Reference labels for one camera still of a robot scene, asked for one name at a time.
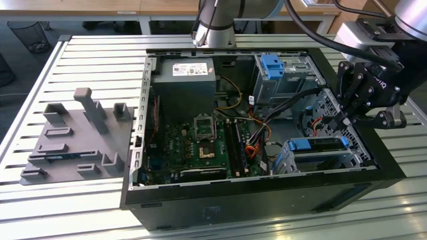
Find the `yellow wire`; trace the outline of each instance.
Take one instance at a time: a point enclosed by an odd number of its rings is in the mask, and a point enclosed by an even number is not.
[[[243,99],[241,95],[243,95],[243,94],[241,94],[241,92],[240,92],[240,89],[239,89],[237,85],[236,85],[227,77],[220,76],[220,78],[225,79],[225,80],[229,82],[229,84],[235,87],[235,89],[239,91],[239,101],[237,101],[237,103],[236,103],[235,105],[232,105],[232,106],[215,107],[213,109],[215,109],[215,110],[233,109],[233,108],[237,107],[239,104],[241,103],[241,99]]]

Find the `wire bundle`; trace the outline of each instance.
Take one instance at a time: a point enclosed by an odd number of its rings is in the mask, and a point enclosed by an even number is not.
[[[317,126],[319,126],[319,124],[321,124],[321,120],[323,120],[323,117],[319,117],[316,120],[313,120],[313,122],[311,124],[315,137],[317,136]]]
[[[272,109],[271,113],[265,116],[263,122],[260,123],[261,124],[260,128],[257,129],[257,131],[252,134],[251,138],[248,139],[248,144],[253,145],[256,143],[257,138],[259,138],[259,136],[260,136],[260,134],[263,132],[264,127],[280,115],[281,112],[284,112],[287,109],[289,109],[293,106],[293,104],[296,104],[296,102],[303,97],[313,95],[313,94],[319,94],[321,90],[323,90],[323,87],[317,87],[317,88],[312,88],[312,89],[308,89],[305,91],[301,91],[293,97],[291,97],[285,102],[279,104]]]

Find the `mesh trash can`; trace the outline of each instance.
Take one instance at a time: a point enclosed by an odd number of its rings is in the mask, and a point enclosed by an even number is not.
[[[12,69],[10,69],[4,57],[0,54],[0,87],[2,87],[9,82],[12,82],[13,79],[14,79],[14,74],[12,72]]]
[[[32,54],[49,50],[50,44],[37,21],[8,21],[6,26]]]

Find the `red wire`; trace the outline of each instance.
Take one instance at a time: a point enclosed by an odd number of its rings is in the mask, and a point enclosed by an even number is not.
[[[315,125],[317,122],[320,122],[323,120],[323,117],[319,117],[316,120],[313,120],[311,126],[312,126],[312,132],[313,132],[313,136],[316,137],[317,136],[317,131],[316,131],[316,128],[315,128]]]

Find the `aluminum table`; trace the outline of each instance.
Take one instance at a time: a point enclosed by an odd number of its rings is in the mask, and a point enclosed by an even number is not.
[[[341,54],[305,35],[237,35],[239,47],[320,48],[336,69]],[[73,36],[58,41],[0,145],[0,239],[415,239],[427,237],[427,118],[409,100],[405,129],[379,130],[407,179],[340,211],[148,232],[119,209],[123,178],[22,186],[48,103],[80,109],[74,88],[104,108],[137,107],[147,48],[191,48],[187,35]]]

